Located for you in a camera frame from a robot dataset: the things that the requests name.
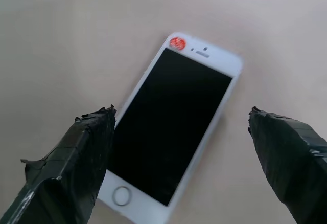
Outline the white smartphone with red sticker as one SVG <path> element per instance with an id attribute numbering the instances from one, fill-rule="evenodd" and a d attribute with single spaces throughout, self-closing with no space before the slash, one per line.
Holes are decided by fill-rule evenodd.
<path id="1" fill-rule="evenodd" d="M 242 67 L 221 47 L 169 35 L 118 112 L 99 200 L 133 224 L 167 224 Z"/>

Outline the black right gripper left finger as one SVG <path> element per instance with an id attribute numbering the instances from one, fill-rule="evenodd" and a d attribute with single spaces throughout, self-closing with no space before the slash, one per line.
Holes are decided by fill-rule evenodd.
<path id="1" fill-rule="evenodd" d="M 42 159 L 23 160 L 26 183 L 0 224 L 87 224 L 105 177 L 114 106 L 76 117 Z"/>

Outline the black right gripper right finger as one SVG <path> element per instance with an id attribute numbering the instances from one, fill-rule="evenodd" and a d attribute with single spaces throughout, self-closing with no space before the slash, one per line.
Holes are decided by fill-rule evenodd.
<path id="1" fill-rule="evenodd" d="M 327 141 L 310 125 L 253 107 L 248 131 L 266 179 L 297 224 L 327 224 Z"/>

